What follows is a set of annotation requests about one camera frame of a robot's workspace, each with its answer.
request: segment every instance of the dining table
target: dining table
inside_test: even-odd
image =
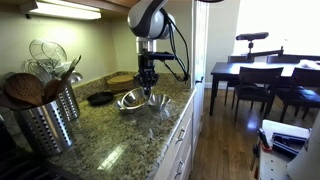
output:
[[[228,62],[216,62],[212,68],[212,87],[211,87],[211,100],[210,100],[210,115],[213,113],[215,98],[218,93],[218,86],[220,81],[229,81],[239,78],[240,67],[249,68],[278,68],[283,67],[283,71],[280,77],[281,82],[288,82],[292,75],[294,68],[308,68],[319,69],[320,66],[316,63],[302,64],[302,63],[266,63],[266,62],[253,62],[253,63],[228,63]]]

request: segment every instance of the hardwood floor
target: hardwood floor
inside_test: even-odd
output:
[[[205,90],[202,132],[194,158],[190,180],[253,180],[254,171],[250,170],[252,145],[257,141],[256,130],[262,126],[260,103],[255,102],[250,110],[250,102],[240,101],[238,120],[234,123],[234,109],[231,109],[232,92],[228,93],[224,106],[224,90],[219,90],[215,100],[213,115],[209,115],[211,89]],[[282,103],[275,99],[269,120],[279,121]],[[310,128],[317,110],[301,119],[302,110],[294,117],[294,109],[289,107],[284,123]]]

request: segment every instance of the chair back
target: chair back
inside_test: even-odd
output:
[[[274,64],[274,63],[294,63],[298,64],[300,63],[300,59],[298,59],[296,56],[286,56],[282,55],[281,57],[279,56],[267,56],[267,63],[268,64]]]
[[[295,68],[290,83],[294,86],[320,87],[320,70]]]
[[[228,63],[253,63],[254,57],[247,59],[247,56],[228,56]]]
[[[240,67],[240,84],[259,83],[276,85],[280,79],[283,67],[280,68],[248,68]]]

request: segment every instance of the bright window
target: bright window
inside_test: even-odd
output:
[[[278,50],[285,54],[320,55],[319,0],[241,0],[237,35],[269,32],[253,40],[252,52]],[[248,41],[236,41],[234,54],[248,53]]]

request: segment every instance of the dining chair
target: dining chair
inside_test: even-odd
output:
[[[275,85],[279,82],[283,67],[279,68],[248,68],[240,67],[239,81],[240,84],[235,86],[237,95],[237,104],[234,121],[237,121],[239,109],[239,101],[258,101],[261,102],[260,113],[264,111],[263,118],[266,118],[271,110],[275,97]],[[271,89],[266,86],[252,86],[248,84],[268,84]]]
[[[293,56],[293,55],[282,55],[281,57],[276,56],[276,55],[269,55],[267,56],[267,63],[268,64],[298,64],[300,63],[300,58],[297,56]],[[276,88],[287,88],[287,89],[291,89],[292,86],[290,84],[288,84],[288,81],[281,81],[278,83]],[[302,86],[296,86],[294,87],[296,89],[304,89],[304,87]],[[297,106],[295,107],[295,112],[294,112],[294,116],[296,117],[298,115],[299,109],[300,107]]]
[[[309,108],[320,108],[320,96],[310,89],[297,89],[296,86],[320,87],[320,70],[295,68],[290,77],[292,88],[278,88],[276,96],[283,102],[280,122],[283,122],[288,106],[305,107],[302,119]]]
[[[247,59],[247,56],[228,56],[228,63],[253,63],[253,62],[254,62],[254,58]],[[226,93],[224,97],[224,106],[226,106],[227,104],[229,87],[234,88],[238,84],[240,84],[239,79],[232,79],[227,81]],[[233,108],[233,105],[234,105],[234,97],[235,97],[235,91],[233,91],[231,108]]]

